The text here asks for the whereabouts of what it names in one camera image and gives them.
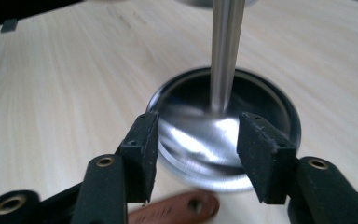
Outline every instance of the metal shaft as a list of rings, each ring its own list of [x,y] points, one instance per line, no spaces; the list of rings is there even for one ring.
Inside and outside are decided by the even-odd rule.
[[[245,0],[214,0],[211,109],[223,113],[229,103]]]

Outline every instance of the light wood surface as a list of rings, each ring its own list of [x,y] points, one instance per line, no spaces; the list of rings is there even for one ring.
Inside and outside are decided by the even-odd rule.
[[[212,11],[173,0],[86,2],[0,34],[0,195],[43,200],[80,182],[165,81],[210,64],[211,41]],[[237,65],[293,101],[298,157],[331,161],[358,190],[358,1],[258,1],[245,9]],[[158,165],[152,200],[186,189]],[[211,223],[289,222],[286,206],[253,191],[219,197]]]

